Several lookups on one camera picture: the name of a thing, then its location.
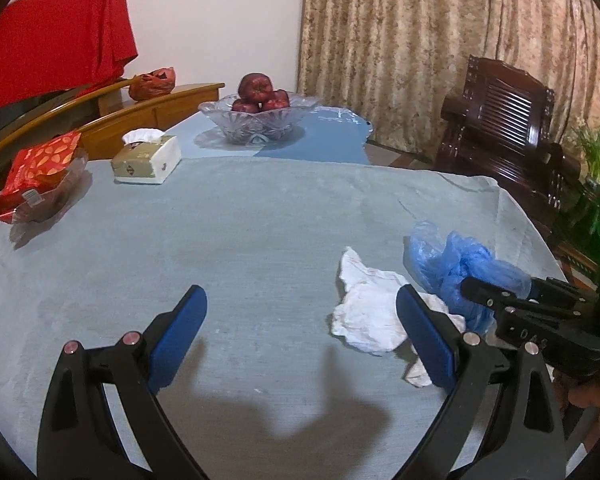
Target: metal rivet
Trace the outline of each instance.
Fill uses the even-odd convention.
[[[127,332],[122,336],[122,342],[125,345],[133,346],[140,341],[140,334],[138,332]]]
[[[77,341],[69,341],[64,344],[64,353],[65,354],[75,354],[80,347],[80,344]]]
[[[478,346],[480,344],[480,336],[475,332],[465,332],[462,335],[462,340],[469,346]]]
[[[538,355],[540,353],[540,349],[536,343],[531,341],[527,341],[525,343],[525,350],[531,355]]]

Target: blue table surface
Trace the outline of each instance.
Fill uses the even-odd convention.
[[[287,140],[270,146],[235,146],[201,112],[167,130],[178,137],[183,158],[268,156],[317,162],[369,164],[364,145],[373,127],[345,108],[317,107]]]

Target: clear plastic bowl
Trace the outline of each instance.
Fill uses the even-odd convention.
[[[218,125],[232,144],[257,146],[283,140],[307,114],[320,104],[317,97],[304,97],[289,92],[289,108],[269,110],[259,114],[232,112],[238,94],[216,102],[202,103],[198,110]]]

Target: human hand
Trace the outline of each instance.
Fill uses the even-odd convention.
[[[567,409],[569,404],[583,409],[590,406],[600,408],[600,378],[593,378],[587,383],[577,384],[573,379],[554,370],[554,392],[561,413]],[[584,438],[583,444],[587,452],[593,449],[599,438],[600,416]]]

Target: beige patterned curtain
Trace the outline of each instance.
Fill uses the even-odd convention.
[[[305,0],[299,89],[367,118],[377,142],[433,158],[470,54],[555,89],[554,139],[577,117],[600,124],[592,0]]]

